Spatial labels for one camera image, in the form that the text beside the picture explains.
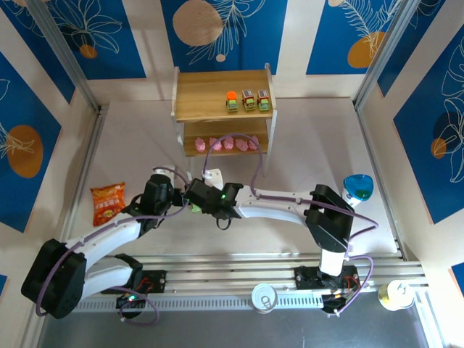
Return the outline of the orange snack chips bag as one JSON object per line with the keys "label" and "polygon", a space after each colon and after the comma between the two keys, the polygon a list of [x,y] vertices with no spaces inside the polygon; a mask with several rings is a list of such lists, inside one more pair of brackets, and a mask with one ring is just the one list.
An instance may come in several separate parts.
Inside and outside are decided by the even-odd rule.
{"label": "orange snack chips bag", "polygon": [[90,189],[93,205],[93,226],[109,222],[126,206],[124,202],[125,182]]}

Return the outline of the black controller board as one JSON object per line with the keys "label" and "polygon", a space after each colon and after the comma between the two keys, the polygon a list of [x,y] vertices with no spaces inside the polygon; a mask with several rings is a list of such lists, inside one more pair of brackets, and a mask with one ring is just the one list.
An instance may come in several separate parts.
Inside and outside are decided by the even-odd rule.
{"label": "black controller board", "polygon": [[116,299],[116,308],[122,310],[144,309],[146,301],[134,294],[124,293]]}
{"label": "black controller board", "polygon": [[328,317],[339,317],[342,310],[355,299],[355,295],[360,289],[360,281],[353,276],[345,277],[347,290],[339,294],[323,295],[323,308]]}

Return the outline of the silver pull tab can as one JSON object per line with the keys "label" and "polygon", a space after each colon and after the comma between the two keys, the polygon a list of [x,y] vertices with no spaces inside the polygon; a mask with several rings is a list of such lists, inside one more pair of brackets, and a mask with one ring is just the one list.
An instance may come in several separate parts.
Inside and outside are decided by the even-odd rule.
{"label": "silver pull tab can", "polygon": [[252,305],[260,314],[268,314],[278,304],[276,290],[266,283],[256,285],[251,294]]}

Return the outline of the blue bowl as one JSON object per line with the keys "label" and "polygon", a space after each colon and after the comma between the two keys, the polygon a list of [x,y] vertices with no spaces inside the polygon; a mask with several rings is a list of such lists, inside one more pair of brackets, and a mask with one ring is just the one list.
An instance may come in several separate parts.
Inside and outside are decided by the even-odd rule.
{"label": "blue bowl", "polygon": [[368,201],[373,190],[374,182],[369,175],[350,175],[343,181],[341,197],[350,207],[356,207],[359,203]]}

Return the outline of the yellowish white can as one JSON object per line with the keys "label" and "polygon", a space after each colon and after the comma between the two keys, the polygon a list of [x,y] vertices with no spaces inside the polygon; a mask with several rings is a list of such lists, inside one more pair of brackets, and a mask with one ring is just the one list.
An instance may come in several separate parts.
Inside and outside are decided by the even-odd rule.
{"label": "yellowish white can", "polygon": [[380,304],[389,311],[411,308],[414,305],[414,293],[409,284],[400,280],[391,281],[378,289]]}

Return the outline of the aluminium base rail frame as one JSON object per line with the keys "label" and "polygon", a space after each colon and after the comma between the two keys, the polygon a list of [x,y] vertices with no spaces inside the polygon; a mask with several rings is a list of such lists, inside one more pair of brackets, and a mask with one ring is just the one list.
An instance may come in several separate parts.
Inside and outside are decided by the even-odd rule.
{"label": "aluminium base rail frame", "polygon": [[[144,309],[123,310],[125,316],[132,318],[144,310],[154,308],[150,296],[230,296],[249,295],[253,288],[261,283],[270,284],[279,293],[314,294],[322,297],[345,292],[346,290],[298,290],[294,278],[294,269],[299,266],[318,267],[314,256],[275,256],[242,257],[144,257],[135,259],[142,270],[165,270],[166,286],[162,294],[141,294],[123,288],[121,294],[101,294],[90,297],[115,296],[124,293],[134,294],[146,301]],[[408,262],[402,258],[353,257],[344,266],[354,265],[360,289],[357,294],[375,291],[382,285],[400,280],[413,290],[427,286],[423,268],[419,262]]]}

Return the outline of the wooden shelf white frame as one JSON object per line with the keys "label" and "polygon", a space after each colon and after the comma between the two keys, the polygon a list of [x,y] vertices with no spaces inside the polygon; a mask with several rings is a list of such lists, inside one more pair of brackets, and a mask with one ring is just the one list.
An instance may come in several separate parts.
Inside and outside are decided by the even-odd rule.
{"label": "wooden shelf white frame", "polygon": [[[251,89],[254,94],[256,107],[251,111],[246,111],[242,104],[244,89]],[[269,91],[268,111],[258,109],[257,91],[260,89]],[[227,112],[225,101],[228,91],[237,93],[237,112]],[[265,155],[263,170],[267,171],[277,114],[273,76],[268,62],[261,70],[181,72],[178,67],[175,68],[170,116],[188,175],[191,175],[193,158],[202,157],[210,150],[210,138],[220,138],[229,133],[233,137],[240,133],[256,136]],[[197,137],[206,143],[202,153],[194,146]]]}

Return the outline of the aluminium corner post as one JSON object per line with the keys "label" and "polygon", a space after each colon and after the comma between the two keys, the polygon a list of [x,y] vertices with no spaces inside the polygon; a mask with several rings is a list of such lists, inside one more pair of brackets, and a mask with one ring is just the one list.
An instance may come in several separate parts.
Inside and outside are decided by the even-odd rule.
{"label": "aluminium corner post", "polygon": [[47,6],[42,0],[25,0],[25,4],[73,85],[79,90],[90,109],[96,115],[100,115],[102,106],[96,100],[84,72],[80,68],[77,59],[47,9]]}
{"label": "aluminium corner post", "polygon": [[370,90],[376,84],[379,75],[384,70],[395,50],[399,39],[401,39],[410,19],[415,13],[421,0],[401,0],[398,12],[392,19],[391,25],[387,30],[381,45],[368,68],[360,87],[353,99],[353,106],[358,112],[368,97]]}

